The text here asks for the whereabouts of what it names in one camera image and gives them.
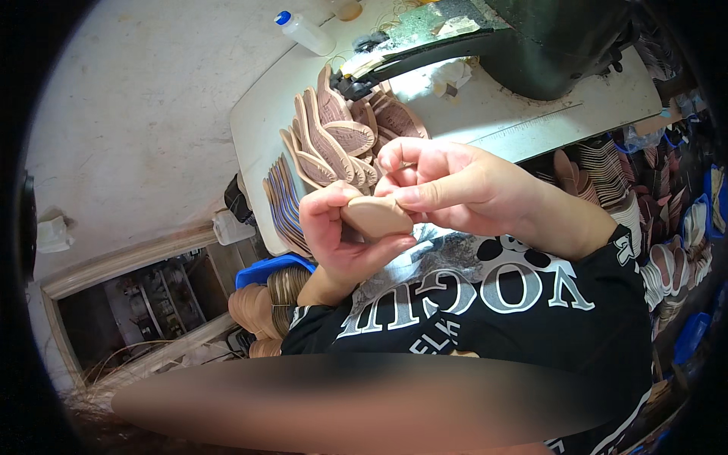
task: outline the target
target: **fingernail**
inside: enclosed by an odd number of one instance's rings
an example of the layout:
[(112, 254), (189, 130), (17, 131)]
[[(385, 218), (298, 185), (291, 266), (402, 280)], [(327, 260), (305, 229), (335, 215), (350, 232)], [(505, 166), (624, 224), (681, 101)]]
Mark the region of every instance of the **fingernail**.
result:
[(402, 248), (404, 250), (409, 250), (416, 243), (417, 243), (417, 240), (415, 240), (414, 237), (408, 237), (408, 238), (402, 240), (402, 242), (400, 242), (400, 248)]
[(393, 195), (399, 204), (416, 204), (419, 202), (419, 187), (399, 188), (395, 190)]
[(392, 171), (392, 163), (389, 162), (389, 157), (381, 158), (381, 166), (390, 172)]
[(357, 190), (355, 190), (355, 189), (350, 189), (350, 188), (345, 188), (345, 189), (343, 190), (343, 193), (344, 193), (344, 196), (346, 196), (346, 197), (348, 197), (348, 198), (350, 198), (350, 199), (354, 199), (355, 197), (359, 197), (359, 196), (361, 196), (361, 195), (362, 195), (362, 194), (361, 194), (360, 192), (358, 192)]

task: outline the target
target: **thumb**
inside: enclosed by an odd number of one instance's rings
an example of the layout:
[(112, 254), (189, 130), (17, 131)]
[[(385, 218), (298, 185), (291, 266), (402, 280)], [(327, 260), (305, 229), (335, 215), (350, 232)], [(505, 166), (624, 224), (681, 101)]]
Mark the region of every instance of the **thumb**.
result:
[(416, 243), (411, 235), (390, 235), (367, 248), (361, 255), (361, 263), (365, 264), (367, 272), (375, 274)]
[(464, 169), (459, 173), (446, 175), (417, 186), (396, 189), (392, 196), (406, 210), (414, 212), (434, 212), (454, 205), (477, 202), (478, 193), (485, 186), (482, 175), (476, 169)]

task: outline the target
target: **blue plastic crate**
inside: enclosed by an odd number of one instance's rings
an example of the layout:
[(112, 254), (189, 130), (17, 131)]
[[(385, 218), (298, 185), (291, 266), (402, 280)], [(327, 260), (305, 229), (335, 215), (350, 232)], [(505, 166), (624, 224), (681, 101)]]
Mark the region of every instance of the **blue plastic crate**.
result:
[(688, 317), (678, 340), (675, 341), (673, 362), (680, 365), (693, 355), (710, 323), (711, 316), (706, 313), (695, 313)]
[(297, 254), (289, 253), (273, 259), (263, 259), (254, 263), (247, 269), (243, 269), (235, 275), (235, 288), (240, 289), (252, 282), (264, 285), (268, 282), (268, 276), (276, 270), (291, 266), (303, 266), (313, 273), (316, 266), (310, 261), (303, 259)]
[[(712, 165), (711, 169), (718, 169), (718, 166)], [(708, 198), (708, 204), (710, 207), (710, 210), (708, 211), (708, 222), (707, 226), (705, 227), (705, 234), (708, 236), (708, 239), (722, 239), (723, 234), (720, 233), (718, 229), (713, 226), (713, 218), (711, 217), (711, 212), (713, 211), (713, 188), (711, 186), (711, 169), (705, 172), (705, 175), (703, 176), (703, 191), (705, 192), (706, 197)], [(721, 184), (721, 189), (718, 191), (718, 202), (720, 206), (720, 216), (725, 221), (728, 216), (728, 185), (726, 184), (726, 178), (725, 175), (723, 176), (723, 183)]]

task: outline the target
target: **white wall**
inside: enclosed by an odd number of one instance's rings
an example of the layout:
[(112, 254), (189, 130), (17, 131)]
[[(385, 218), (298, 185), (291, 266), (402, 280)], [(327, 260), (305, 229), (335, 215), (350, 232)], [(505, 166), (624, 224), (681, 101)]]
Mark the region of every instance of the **white wall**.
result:
[(38, 214), (70, 250), (35, 278), (209, 220), (237, 172), (229, 112), (293, 43), (274, 16), (318, 0), (102, 0), (68, 43), (31, 130)]

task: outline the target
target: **wooden door frame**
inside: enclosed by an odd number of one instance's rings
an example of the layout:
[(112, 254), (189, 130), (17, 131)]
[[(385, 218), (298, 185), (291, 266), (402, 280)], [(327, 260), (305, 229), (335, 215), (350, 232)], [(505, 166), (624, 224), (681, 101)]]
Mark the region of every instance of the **wooden door frame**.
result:
[[(43, 307), (48, 317), (51, 334), (58, 345), (63, 364), (68, 369), (68, 374), (71, 376), (76, 391), (82, 392), (90, 387), (86, 384), (74, 348), (68, 340), (58, 310), (58, 300), (106, 280), (187, 253), (196, 248), (203, 248), (214, 242), (217, 242), (217, 237), (210, 223), (113, 252), (40, 282)], [(164, 365), (160, 365), (160, 363), (167, 359), (173, 360), (180, 357), (185, 351), (208, 342), (234, 326), (235, 322), (230, 318), (229, 313), (224, 313), (174, 342), (129, 363), (124, 367), (124, 370), (110, 374), (100, 382), (105, 387), (112, 385), (121, 387), (142, 379)]]

